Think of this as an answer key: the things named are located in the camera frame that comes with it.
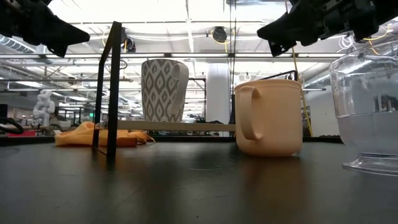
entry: yellow towel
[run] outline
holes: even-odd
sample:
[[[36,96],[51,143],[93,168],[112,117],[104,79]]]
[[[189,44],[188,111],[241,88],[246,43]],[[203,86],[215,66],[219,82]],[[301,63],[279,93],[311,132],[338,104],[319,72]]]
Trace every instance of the yellow towel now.
[[[73,131],[66,131],[55,135],[56,146],[84,145],[91,146],[93,143],[94,123],[83,122]],[[147,141],[153,139],[142,131],[129,132],[127,130],[118,130],[116,144],[119,147],[132,147],[137,143],[146,144]],[[106,146],[108,143],[108,130],[99,131],[99,146]]]

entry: mug handle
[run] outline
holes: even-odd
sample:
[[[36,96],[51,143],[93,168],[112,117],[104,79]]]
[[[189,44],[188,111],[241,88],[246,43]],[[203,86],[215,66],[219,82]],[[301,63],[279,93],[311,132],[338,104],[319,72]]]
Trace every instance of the mug handle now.
[[[239,94],[239,120],[244,138],[247,140],[260,140],[261,133],[257,133],[253,127],[252,115],[252,100],[253,98],[260,98],[261,94],[256,87],[244,86],[240,89]]]
[[[185,100],[185,94],[187,90],[188,80],[189,80],[189,69],[186,65],[178,63],[171,69],[172,77],[174,80],[178,80],[177,92],[175,93],[175,98],[170,109],[171,114],[178,114],[180,112],[180,105]]]

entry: ceiling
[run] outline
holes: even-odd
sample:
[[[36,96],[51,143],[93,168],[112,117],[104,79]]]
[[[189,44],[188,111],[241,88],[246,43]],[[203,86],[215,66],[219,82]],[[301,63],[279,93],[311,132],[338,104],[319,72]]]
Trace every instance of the ceiling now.
[[[49,8],[62,20],[91,35],[89,42],[70,46],[68,49],[70,55],[102,53],[113,21],[123,23],[127,34],[136,44],[137,53],[225,53],[226,51],[234,52],[234,49],[237,53],[269,53],[271,51],[267,41],[258,38],[256,31],[278,19],[286,11],[285,2],[281,0],[267,1],[261,4],[238,4],[236,10],[234,7],[230,8],[230,5],[223,0],[57,0],[52,1]],[[206,35],[211,33],[214,26],[225,26],[228,35],[230,32],[236,33],[229,39],[230,43],[227,46],[216,43],[211,35]],[[374,36],[384,35],[383,39],[394,36],[393,32],[387,32],[391,27],[391,25],[381,26],[379,33]],[[353,43],[352,38],[338,35],[328,40],[318,41],[308,47],[298,44],[295,51],[298,53],[347,53],[355,48],[368,45],[368,43]],[[0,53],[17,54],[18,52],[0,45]],[[141,88],[141,63],[144,60],[146,59],[128,60],[129,66],[121,71],[121,77],[128,78],[133,82],[121,82],[120,88]],[[213,62],[212,60],[185,60],[183,58],[180,61],[189,67],[190,77],[192,78],[205,78],[208,65]],[[53,59],[54,65],[46,65],[33,60],[6,60],[6,62],[41,77],[44,76],[44,71],[47,69],[47,74],[53,73],[51,78],[58,79],[68,77],[96,78],[98,72],[98,66],[96,66],[98,60],[84,60],[87,65],[78,67],[62,66],[61,63],[74,63],[73,59]],[[315,60],[299,62],[297,64],[298,72],[302,73],[311,68],[317,68],[316,65],[318,65],[318,62]],[[293,62],[277,58],[268,62],[238,60],[234,68],[237,76],[234,85],[294,68]],[[105,77],[109,76],[109,72],[106,71]],[[96,86],[95,82],[81,82],[64,87],[88,88],[93,86]],[[30,88],[31,86],[20,85],[20,87]],[[190,81],[188,89],[195,89],[195,91],[188,91],[187,98],[204,98],[204,92],[199,83]],[[60,91],[59,94],[70,96],[72,93]],[[88,99],[94,97],[93,93],[83,94]],[[138,91],[121,91],[121,96],[128,101],[141,102]],[[201,111],[203,100],[189,100],[187,107]]]

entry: table surface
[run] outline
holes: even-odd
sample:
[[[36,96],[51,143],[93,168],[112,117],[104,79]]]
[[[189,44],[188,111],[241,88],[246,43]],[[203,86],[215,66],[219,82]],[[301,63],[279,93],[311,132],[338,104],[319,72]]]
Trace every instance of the table surface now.
[[[155,143],[115,161],[82,147],[0,147],[0,223],[396,223],[398,177],[341,167],[356,153],[298,156],[233,143]]]

